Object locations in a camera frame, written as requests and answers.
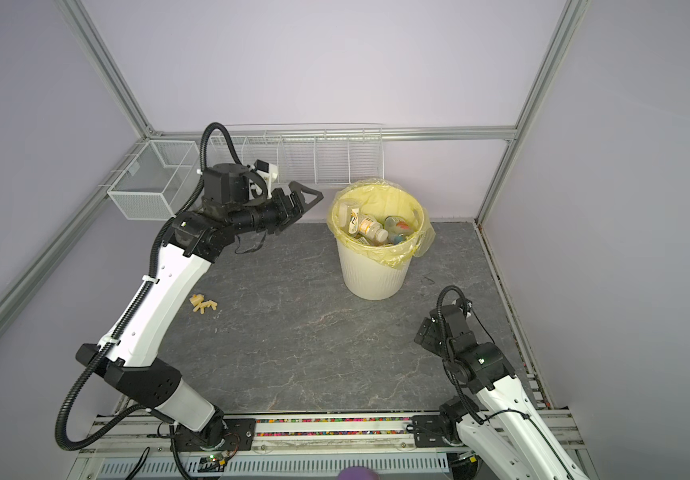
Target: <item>plastic bottle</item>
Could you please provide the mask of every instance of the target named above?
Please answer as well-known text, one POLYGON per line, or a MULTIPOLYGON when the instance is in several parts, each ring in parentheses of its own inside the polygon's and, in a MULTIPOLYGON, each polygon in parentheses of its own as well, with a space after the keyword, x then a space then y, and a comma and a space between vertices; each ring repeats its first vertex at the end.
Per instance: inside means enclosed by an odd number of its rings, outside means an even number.
POLYGON ((382 245, 388 240, 388 231, 382 228, 382 224, 380 224, 374 216, 359 215, 356 222, 358 225, 358 233, 372 242, 382 245))
POLYGON ((385 218, 385 230, 388 231, 387 240, 393 245, 398 245, 414 233, 406 220, 401 216, 388 216, 385 218))
POLYGON ((375 246, 371 240, 360 234, 356 235, 356 242, 366 246, 375 246))

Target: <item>wire mesh basket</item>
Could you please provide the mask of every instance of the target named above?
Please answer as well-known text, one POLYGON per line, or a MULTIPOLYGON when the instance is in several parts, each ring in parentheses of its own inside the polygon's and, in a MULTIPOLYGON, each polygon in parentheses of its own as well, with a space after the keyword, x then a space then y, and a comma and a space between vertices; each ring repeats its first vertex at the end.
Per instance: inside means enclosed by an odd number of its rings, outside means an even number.
POLYGON ((167 220, 198 183, 198 147, 190 140, 149 140, 108 189, 129 220, 167 220))
MULTIPOLYGON (((276 184, 345 186, 364 178, 382 178, 382 137, 378 134, 331 136, 233 137, 244 165, 256 160, 278 165, 276 184)), ((232 163, 224 137, 213 136, 209 166, 232 163)), ((167 220, 181 208, 198 183, 198 146, 192 140, 148 140, 108 189, 129 220, 167 220)))
MULTIPOLYGON (((384 175, 379 135, 247 136, 233 137, 233 143, 243 164, 264 160, 278 165, 279 184, 296 180, 308 185, 344 186, 384 175)), ((207 157, 209 166, 233 161, 221 135, 211 138, 207 157)))

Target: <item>bottle cap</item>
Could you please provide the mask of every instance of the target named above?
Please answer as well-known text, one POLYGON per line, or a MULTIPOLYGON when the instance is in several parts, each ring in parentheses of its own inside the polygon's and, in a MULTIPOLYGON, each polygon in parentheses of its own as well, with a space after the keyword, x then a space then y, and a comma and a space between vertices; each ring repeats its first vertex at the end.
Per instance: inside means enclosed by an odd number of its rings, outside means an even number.
POLYGON ((374 236, 374 240, 377 240, 380 244, 384 244, 385 240, 388 239, 388 231, 387 230, 378 230, 376 235, 374 236))

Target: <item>bottle label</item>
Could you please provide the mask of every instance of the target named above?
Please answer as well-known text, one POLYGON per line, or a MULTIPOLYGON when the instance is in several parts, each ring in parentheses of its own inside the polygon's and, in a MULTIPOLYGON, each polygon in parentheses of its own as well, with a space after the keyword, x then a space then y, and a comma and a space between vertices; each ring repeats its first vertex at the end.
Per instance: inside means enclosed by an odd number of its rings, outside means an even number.
POLYGON ((350 222, 348 223, 348 226, 347 226, 347 231, 349 234, 357 234, 358 233, 358 210, 359 210, 358 207, 350 210, 350 222))
POLYGON ((374 220, 373 218, 369 218, 368 216, 365 217, 363 220, 361 220, 361 225, 358 227, 358 231, 361 232, 362 234, 366 235, 366 232, 369 231, 369 228, 377 224, 377 220, 374 220))

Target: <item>small yellow object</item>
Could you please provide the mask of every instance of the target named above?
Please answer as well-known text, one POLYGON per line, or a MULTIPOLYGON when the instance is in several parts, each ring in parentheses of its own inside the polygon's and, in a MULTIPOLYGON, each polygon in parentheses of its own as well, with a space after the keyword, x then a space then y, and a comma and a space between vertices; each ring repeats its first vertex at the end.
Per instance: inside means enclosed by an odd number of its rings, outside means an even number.
POLYGON ((204 309, 211 307, 212 310, 216 310, 216 302, 213 300, 208 300, 206 302, 201 302, 196 307, 193 309, 193 312, 197 312, 198 309, 200 309, 201 313, 204 312, 204 309))
POLYGON ((207 309, 209 307, 211 307, 212 310, 216 310, 216 302, 213 300, 207 300, 204 302, 204 296, 200 293, 193 295, 190 298, 190 303, 192 303, 195 307, 193 309, 193 312, 197 312, 198 309, 200 309, 201 313, 203 313, 204 309, 207 309))
POLYGON ((200 293, 199 293, 198 295, 193 295, 193 296, 190 298, 190 303, 192 303, 193 306, 198 306, 198 305, 200 305, 200 303, 203 302, 203 301, 204 301, 204 296, 201 295, 200 293))

